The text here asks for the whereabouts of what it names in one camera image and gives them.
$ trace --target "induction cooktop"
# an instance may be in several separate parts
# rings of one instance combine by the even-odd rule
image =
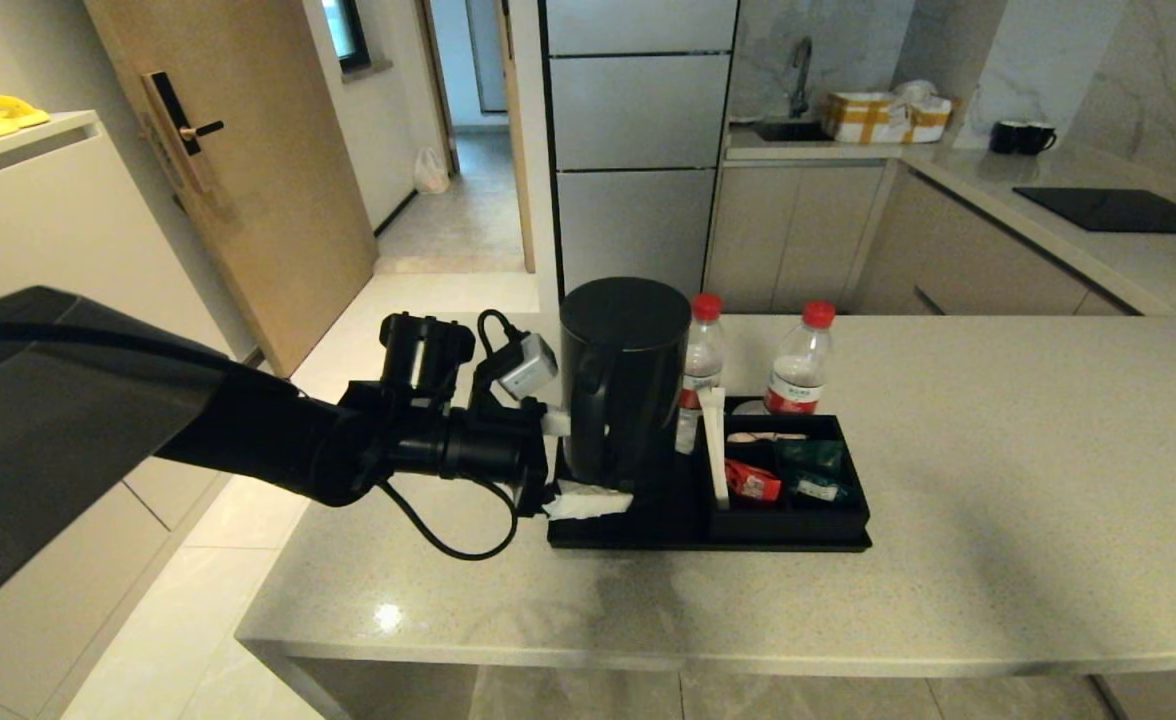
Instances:
[[[1017,187],[1014,191],[1087,231],[1176,233],[1176,204],[1145,189]]]

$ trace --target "white tiled floor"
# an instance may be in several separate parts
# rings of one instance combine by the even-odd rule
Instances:
[[[379,233],[376,273],[521,272],[521,220],[512,141],[459,133],[459,174],[441,195],[419,193]]]
[[[381,359],[356,340],[396,311],[413,314],[537,309],[534,275],[523,273],[381,275],[308,356],[295,382],[335,401],[353,378],[376,378]],[[308,501],[258,480],[233,478],[201,519],[64,719],[318,720],[232,638]],[[615,678],[534,669],[485,669],[473,720],[543,716],[696,719],[1108,720],[1082,678],[864,680],[683,674]]]

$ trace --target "sink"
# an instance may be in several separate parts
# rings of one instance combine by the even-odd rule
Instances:
[[[820,124],[754,124],[753,132],[767,142],[830,142]]]

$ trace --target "green packet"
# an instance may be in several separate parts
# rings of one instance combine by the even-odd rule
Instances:
[[[838,482],[846,444],[835,439],[781,439],[775,442],[775,466],[793,495],[841,502],[850,488]]]

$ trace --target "window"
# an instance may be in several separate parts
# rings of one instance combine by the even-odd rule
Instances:
[[[370,52],[365,46],[361,18],[356,14],[355,0],[322,0],[326,24],[330,28],[330,40],[340,56],[340,68],[350,73],[370,67]]]

